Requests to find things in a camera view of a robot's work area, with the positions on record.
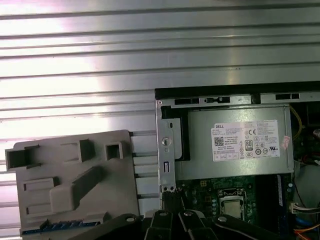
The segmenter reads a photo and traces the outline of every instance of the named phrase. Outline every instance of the sticker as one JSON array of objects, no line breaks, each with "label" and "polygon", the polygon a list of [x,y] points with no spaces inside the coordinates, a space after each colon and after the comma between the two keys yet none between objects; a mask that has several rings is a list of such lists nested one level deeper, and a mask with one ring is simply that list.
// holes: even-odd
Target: sticker
[{"label": "sticker", "polygon": [[277,120],[216,123],[211,139],[215,162],[280,157]]},{"label": "sticker", "polygon": [[290,137],[289,137],[289,136],[284,136],[284,137],[283,137],[282,144],[281,144],[281,147],[282,147],[284,150],[287,150],[289,143],[290,143]]},{"label": "sticker", "polygon": [[282,184],[281,184],[281,177],[280,177],[280,175],[277,175],[276,176],[277,177],[277,179],[278,179],[278,196],[279,196],[279,205],[281,206],[281,207],[283,207],[284,206],[284,201],[283,201],[283,198],[282,198]]}]

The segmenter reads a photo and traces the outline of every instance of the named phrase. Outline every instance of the qr code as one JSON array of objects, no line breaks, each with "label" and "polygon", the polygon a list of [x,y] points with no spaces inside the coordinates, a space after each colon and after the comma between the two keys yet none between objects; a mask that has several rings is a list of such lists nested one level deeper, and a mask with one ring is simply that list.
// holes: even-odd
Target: qr code
[{"label": "qr code", "polygon": [[224,137],[223,136],[215,137],[214,138],[214,145],[215,146],[224,146]]}]

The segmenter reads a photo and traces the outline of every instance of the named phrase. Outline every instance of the circuit board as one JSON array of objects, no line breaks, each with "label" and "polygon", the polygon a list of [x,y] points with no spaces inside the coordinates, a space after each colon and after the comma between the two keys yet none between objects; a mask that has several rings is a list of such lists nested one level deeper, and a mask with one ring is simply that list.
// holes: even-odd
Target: circuit board
[{"label": "circuit board", "polygon": [[203,212],[207,219],[214,218],[222,211],[219,190],[243,189],[246,192],[243,206],[244,220],[254,225],[257,222],[254,176],[181,180],[177,181],[176,185],[184,191],[186,207]]}]

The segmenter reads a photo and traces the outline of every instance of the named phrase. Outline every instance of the corrugated metal surface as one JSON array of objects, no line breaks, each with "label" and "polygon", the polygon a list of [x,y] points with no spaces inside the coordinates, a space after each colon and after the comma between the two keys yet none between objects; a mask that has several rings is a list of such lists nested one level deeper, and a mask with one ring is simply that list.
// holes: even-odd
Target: corrugated metal surface
[{"label": "corrugated metal surface", "polygon": [[[1,0],[0,172],[15,142],[128,129],[158,204],[154,88],[316,81],[320,0]],[[0,174],[0,237],[15,175]]]}]

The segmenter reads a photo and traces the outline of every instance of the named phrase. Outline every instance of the silver metal panel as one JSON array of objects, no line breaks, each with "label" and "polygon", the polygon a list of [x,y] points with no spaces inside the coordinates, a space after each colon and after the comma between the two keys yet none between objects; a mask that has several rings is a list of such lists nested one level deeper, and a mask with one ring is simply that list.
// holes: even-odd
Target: silver metal panel
[{"label": "silver metal panel", "polygon": [[138,195],[157,195],[159,193],[158,177],[136,178]]},{"label": "silver metal panel", "polygon": [[258,66],[269,64],[301,64],[320,61],[317,45],[251,46],[216,49],[185,49],[141,51],[94,56],[57,55],[56,57],[21,57],[5,59],[2,77],[57,75],[89,72],[119,72],[131,70],[165,70],[224,66]]},{"label": "silver metal panel", "polygon": [[244,175],[291,173],[294,169],[292,143],[290,149],[280,148],[280,157],[214,162],[211,128],[216,123],[277,120],[279,142],[291,137],[289,107],[257,106],[232,109],[192,111],[189,113],[190,161],[175,163],[176,180],[222,178]]},{"label": "silver metal panel", "polygon": [[147,153],[157,152],[157,136],[156,135],[146,135],[146,136],[132,136],[131,143],[133,146],[134,153]]},{"label": "silver metal panel", "polygon": [[320,20],[319,7],[145,11],[126,14],[83,14],[46,16],[41,21],[33,17],[8,18],[0,22],[3,36],[39,35],[58,33],[134,31],[152,29],[176,29],[198,27],[238,27],[272,24],[309,24]]},{"label": "silver metal panel", "polygon": [[153,209],[159,209],[158,207],[155,208],[155,206],[160,206],[160,200],[159,198],[143,198],[139,199],[139,210],[140,215],[145,215],[146,212],[153,210]]},{"label": "silver metal panel", "polygon": [[[290,4],[314,4],[319,0],[291,0]],[[237,6],[277,6],[288,4],[287,0],[242,0],[242,1],[220,1],[220,0],[24,0],[16,2],[3,0],[0,15],[22,15],[22,14],[55,14],[72,12],[102,12],[120,10],[152,10],[152,9],[179,9],[199,7],[237,7]]]}]

